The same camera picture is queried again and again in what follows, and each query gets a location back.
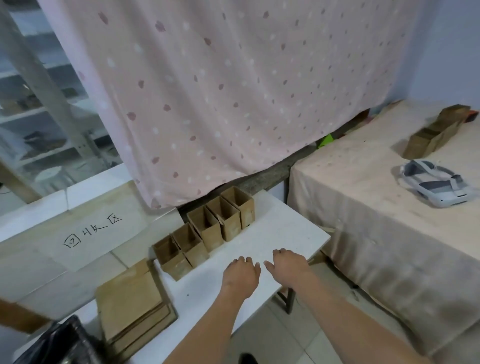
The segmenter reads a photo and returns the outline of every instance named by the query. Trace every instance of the glass panel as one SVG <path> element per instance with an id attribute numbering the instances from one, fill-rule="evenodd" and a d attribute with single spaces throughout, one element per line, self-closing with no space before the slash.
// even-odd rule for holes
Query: glass panel
<path id="1" fill-rule="evenodd" d="M 94 140 L 105 160 L 105 169 L 122 163 L 92 100 L 38 4 L 25 0 L 0 1 L 8 4 L 30 49 L 70 103 L 79 132 Z M 1 48 L 0 160 L 42 196 L 95 174 L 89 161 L 80 156 Z M 22 205 L 11 195 L 7 186 L 0 188 L 0 215 Z"/>

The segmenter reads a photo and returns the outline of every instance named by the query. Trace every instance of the white tabletop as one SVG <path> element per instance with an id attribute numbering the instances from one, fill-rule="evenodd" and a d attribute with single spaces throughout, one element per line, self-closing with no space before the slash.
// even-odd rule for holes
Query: white tabletop
<path id="1" fill-rule="evenodd" d="M 289 249 L 309 259 L 330 238 L 322 229 L 266 191 L 260 191 L 253 198 L 256 221 L 235 239 L 213 251 L 210 259 L 180 281 L 174 281 L 155 261 L 179 318 L 138 351 L 130 363 L 157 364 L 168 357 L 212 305 L 220 292 L 223 271 L 233 259 L 241 255 L 251 256 L 254 262 L 262 264 L 263 270 L 257 290 L 240 309 L 233 327 L 235 332 L 281 288 L 263 265 L 265 260 L 272 261 L 274 249 Z M 89 324 L 96 321 L 96 301 L 88 303 L 75 314 L 88 330 Z M 18 350 L 15 358 L 31 344 Z"/>

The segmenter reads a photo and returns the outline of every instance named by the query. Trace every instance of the table leg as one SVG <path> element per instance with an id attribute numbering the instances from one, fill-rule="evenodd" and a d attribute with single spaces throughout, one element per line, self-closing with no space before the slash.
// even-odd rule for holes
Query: table leg
<path id="1" fill-rule="evenodd" d="M 284 294 L 281 292 L 278 292 L 277 294 L 280 296 L 282 301 L 285 302 L 285 311 L 287 315 L 291 314 L 293 310 L 293 303 L 295 302 L 295 291 L 292 288 L 289 288 L 287 297 L 285 297 Z"/>

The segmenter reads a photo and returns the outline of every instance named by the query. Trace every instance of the paper sign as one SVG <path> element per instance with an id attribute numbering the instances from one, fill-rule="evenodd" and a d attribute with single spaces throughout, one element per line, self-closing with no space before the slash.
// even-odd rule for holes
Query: paper sign
<path id="1" fill-rule="evenodd" d="M 98 201 L 68 211 L 51 234 L 36 242 L 40 252 L 70 271 L 78 271 L 145 229 L 145 213 L 122 188 Z"/>

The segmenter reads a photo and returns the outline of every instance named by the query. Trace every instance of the polka dot fabric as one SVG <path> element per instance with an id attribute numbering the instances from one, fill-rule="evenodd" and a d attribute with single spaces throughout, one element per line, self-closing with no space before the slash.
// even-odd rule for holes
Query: polka dot fabric
<path id="1" fill-rule="evenodd" d="M 40 0 L 149 206 L 264 170 L 379 105 L 415 0 Z"/>

